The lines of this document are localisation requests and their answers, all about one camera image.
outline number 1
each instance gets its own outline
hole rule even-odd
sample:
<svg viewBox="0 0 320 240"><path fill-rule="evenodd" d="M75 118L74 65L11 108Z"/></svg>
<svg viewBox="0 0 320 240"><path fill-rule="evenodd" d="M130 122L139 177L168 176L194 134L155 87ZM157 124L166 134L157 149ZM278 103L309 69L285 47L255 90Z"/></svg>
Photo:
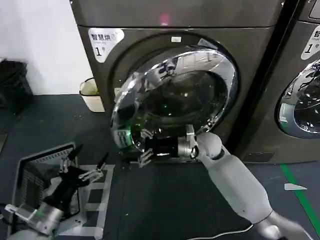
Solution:
<svg viewBox="0 0 320 240"><path fill-rule="evenodd" d="M95 49L96 49L96 51L97 51L97 56L102 56L102 55L100 54L100 52L99 52L99 48L96 47Z"/></svg>
<svg viewBox="0 0 320 240"><path fill-rule="evenodd" d="M312 47L312 44L309 44L309 49L308 49L307 51L305 51L304 53L305 53L305 54L309 54L311 47Z"/></svg>

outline gray floor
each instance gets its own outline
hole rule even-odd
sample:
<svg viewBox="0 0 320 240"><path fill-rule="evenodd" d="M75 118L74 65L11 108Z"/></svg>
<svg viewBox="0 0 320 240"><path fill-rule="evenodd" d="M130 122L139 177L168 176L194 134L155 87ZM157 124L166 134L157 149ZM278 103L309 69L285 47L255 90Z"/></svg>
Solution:
<svg viewBox="0 0 320 240"><path fill-rule="evenodd" d="M18 117L0 110L0 130L9 133L0 155L0 202L11 202L20 158L75 142L84 146L78 157L81 164L97 163L106 151L110 152L108 163L116 164L105 239L185 240L237 230L249 224L231 210L201 164L123 168L109 133L108 116L90 112L78 95L37 96ZM305 195L320 217L317 191L320 164L312 162L289 167L298 183L308 188ZM273 208L302 224L314 239L319 239L294 193L284 191L287 180L279 166L250 165L249 168L265 186ZM4 239L5 231L0 223L0 239ZM252 229L220 239L262 238Z"/></svg>

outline white cable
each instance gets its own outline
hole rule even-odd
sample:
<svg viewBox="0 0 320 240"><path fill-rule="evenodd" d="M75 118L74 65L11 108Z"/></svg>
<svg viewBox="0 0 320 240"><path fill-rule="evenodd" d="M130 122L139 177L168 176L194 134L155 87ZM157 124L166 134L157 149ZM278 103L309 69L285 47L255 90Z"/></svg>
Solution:
<svg viewBox="0 0 320 240"><path fill-rule="evenodd" d="M201 237L193 237L193 238L189 238L187 240L205 240L205 239L216 239L218 237L221 237L223 235L228 235L228 234L241 234L244 233L246 231L249 231L251 228L253 227L253 225L251 224L250 226L248 226L246 229L244 230L238 230L238 231L226 231L223 233L220 233L218 235L215 236L201 236Z"/></svg>

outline robotic arm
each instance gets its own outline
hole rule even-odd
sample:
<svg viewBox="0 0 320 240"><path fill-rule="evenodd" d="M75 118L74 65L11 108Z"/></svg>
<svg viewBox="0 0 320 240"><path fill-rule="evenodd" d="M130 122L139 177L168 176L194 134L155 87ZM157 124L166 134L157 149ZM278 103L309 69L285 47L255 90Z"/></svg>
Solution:
<svg viewBox="0 0 320 240"><path fill-rule="evenodd" d="M5 210L17 215L28 225L29 229L18 231L7 240L51 240L57 233L61 219L68 214L70 203L78 188L88 186L104 174L108 154L98 163L95 169L85 171L75 165L73 159L81 147L73 150L60 165L60 183L53 193L43 199L38 209L22 204L20 207L7 204Z"/></svg>
<svg viewBox="0 0 320 240"><path fill-rule="evenodd" d="M309 234L295 222L277 214L270 206L265 188L234 155L223 146L221 139L211 133L203 132L195 136L192 126L186 127L183 139L159 140L149 137L149 148L139 159L143 167L150 162L150 157L165 150L172 157L197 158L206 167L210 179L229 203L231 208L241 217L256 225L258 232L267 239L278 240L312 240ZM164 143L176 143L176 146L164 147Z"/></svg>

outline machine door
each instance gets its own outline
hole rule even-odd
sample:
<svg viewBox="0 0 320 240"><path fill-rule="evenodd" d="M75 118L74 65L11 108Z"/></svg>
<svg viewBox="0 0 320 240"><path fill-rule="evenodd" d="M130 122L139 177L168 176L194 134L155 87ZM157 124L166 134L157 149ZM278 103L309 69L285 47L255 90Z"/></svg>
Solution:
<svg viewBox="0 0 320 240"><path fill-rule="evenodd" d="M284 91L276 118L287 134L320 138L320 60L310 63Z"/></svg>
<svg viewBox="0 0 320 240"><path fill-rule="evenodd" d="M115 96L115 142L143 152L150 134L176 134L187 124L197 133L209 131L231 107L237 82L235 64L219 49L167 49L132 71Z"/></svg>

